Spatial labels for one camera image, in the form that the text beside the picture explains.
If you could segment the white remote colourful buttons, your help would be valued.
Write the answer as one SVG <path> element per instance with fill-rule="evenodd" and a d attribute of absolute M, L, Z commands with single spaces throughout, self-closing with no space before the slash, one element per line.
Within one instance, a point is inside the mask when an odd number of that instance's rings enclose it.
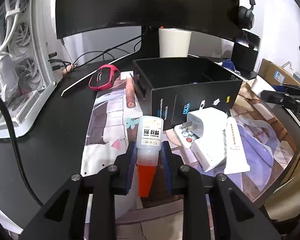
<path fill-rule="evenodd" d="M 193 142 L 198 139 L 198 137 L 189 129 L 189 127 L 185 127 L 183 124 L 176 125 L 174 127 L 174 132 L 183 148 L 190 148 Z"/>

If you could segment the orange cap glue bottle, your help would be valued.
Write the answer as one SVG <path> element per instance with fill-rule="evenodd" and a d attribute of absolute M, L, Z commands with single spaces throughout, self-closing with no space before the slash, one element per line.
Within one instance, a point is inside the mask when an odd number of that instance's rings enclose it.
<path fill-rule="evenodd" d="M 136 148 L 139 197 L 147 198 L 157 169 L 164 121 L 154 116 L 139 118 Z"/>

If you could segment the white medicine carton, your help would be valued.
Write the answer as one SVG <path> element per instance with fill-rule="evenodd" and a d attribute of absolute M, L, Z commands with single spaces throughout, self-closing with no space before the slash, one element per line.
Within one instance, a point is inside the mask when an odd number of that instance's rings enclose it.
<path fill-rule="evenodd" d="M 226 159 L 224 131 L 206 131 L 191 146 L 198 163 L 204 172 L 209 172 Z"/>

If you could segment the white USB wall charger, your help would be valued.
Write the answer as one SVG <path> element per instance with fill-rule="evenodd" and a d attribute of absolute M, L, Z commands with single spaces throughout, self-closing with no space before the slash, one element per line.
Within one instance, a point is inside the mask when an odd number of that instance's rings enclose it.
<path fill-rule="evenodd" d="M 186 122 L 181 128 L 192 131 L 197 137 L 204 132 L 223 131 L 226 127 L 227 114 L 213 107 L 199 109 L 187 113 Z"/>

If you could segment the white cream tube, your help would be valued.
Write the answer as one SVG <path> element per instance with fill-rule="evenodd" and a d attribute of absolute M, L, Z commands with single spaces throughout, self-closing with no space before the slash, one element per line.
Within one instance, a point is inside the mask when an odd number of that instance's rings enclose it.
<path fill-rule="evenodd" d="M 247 162 L 241 136 L 236 120 L 229 116 L 227 118 L 226 129 L 226 165 L 225 174 L 235 174 L 249 172 L 250 166 Z"/>

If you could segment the beige blue snack bag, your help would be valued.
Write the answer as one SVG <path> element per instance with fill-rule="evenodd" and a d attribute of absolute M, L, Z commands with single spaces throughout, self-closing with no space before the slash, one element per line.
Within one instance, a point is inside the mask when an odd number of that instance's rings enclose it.
<path fill-rule="evenodd" d="M 230 60 L 224 60 L 218 63 L 223 68 L 231 72 L 235 77 L 242 80 L 241 87 L 239 89 L 239 95 L 246 99 L 261 99 L 261 93 L 264 90 L 273 90 L 269 83 L 267 83 L 262 77 L 256 75 L 253 79 L 245 78 L 241 73 L 234 70 L 233 64 Z"/>

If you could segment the cardboard box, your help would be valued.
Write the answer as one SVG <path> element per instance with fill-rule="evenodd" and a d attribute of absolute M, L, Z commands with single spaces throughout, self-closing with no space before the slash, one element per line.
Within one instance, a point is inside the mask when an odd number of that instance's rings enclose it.
<path fill-rule="evenodd" d="M 262 59 L 258 75 L 270 85 L 289 84 L 300 87 L 300 82 L 294 79 L 289 72 L 266 59 Z"/>

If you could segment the black speaker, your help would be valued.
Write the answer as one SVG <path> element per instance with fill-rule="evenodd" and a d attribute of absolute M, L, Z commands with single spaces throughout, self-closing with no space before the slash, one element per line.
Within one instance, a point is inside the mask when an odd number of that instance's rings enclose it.
<path fill-rule="evenodd" d="M 241 30 L 236 37 L 231 55 L 231 61 L 236 70 L 248 73 L 254 70 L 260 50 L 260 42 L 259 36 L 249 31 Z"/>

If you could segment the black storage box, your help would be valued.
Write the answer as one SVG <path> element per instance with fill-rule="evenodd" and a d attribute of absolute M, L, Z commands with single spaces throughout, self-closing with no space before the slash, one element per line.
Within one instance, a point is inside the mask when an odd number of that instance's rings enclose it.
<path fill-rule="evenodd" d="M 226 112 L 242 80 L 205 58 L 153 58 L 133 61 L 135 94 L 144 115 L 162 118 L 164 129 L 186 121 L 191 111 L 215 107 Z"/>

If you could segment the black headphones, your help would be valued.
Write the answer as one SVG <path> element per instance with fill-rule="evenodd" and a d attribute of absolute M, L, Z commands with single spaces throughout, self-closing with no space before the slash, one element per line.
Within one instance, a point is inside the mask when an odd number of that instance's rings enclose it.
<path fill-rule="evenodd" d="M 250 30 L 254 25 L 253 9 L 256 5 L 255 0 L 249 0 L 250 8 L 244 6 L 234 6 L 229 12 L 229 20 L 235 24 L 238 29 Z"/>

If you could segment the red black computer mouse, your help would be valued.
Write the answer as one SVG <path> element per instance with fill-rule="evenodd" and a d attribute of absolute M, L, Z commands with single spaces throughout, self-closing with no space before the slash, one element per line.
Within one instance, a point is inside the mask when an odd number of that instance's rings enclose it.
<path fill-rule="evenodd" d="M 94 91 L 110 89 L 119 77 L 120 71 L 113 64 L 104 64 L 92 75 L 89 88 Z"/>

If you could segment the cream tumbler cup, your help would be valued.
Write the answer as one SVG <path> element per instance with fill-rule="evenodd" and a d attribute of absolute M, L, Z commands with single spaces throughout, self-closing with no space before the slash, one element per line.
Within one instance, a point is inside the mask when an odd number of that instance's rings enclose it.
<path fill-rule="evenodd" d="M 191 31 L 160 28 L 159 50 L 160 58 L 187 57 L 189 53 Z"/>

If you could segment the white PC case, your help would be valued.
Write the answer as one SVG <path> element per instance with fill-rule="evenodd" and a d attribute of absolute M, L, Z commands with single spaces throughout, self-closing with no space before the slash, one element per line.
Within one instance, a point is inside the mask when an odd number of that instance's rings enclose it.
<path fill-rule="evenodd" d="M 0 98 L 15 135 L 25 135 L 66 74 L 70 59 L 56 37 L 55 0 L 0 5 Z"/>

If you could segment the black curved monitor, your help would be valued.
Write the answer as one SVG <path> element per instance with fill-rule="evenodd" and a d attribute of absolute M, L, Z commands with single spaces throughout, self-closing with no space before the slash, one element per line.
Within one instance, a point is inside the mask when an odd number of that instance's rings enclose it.
<path fill-rule="evenodd" d="M 58 38 L 86 31 L 150 26 L 234 39 L 239 0 L 56 0 Z"/>

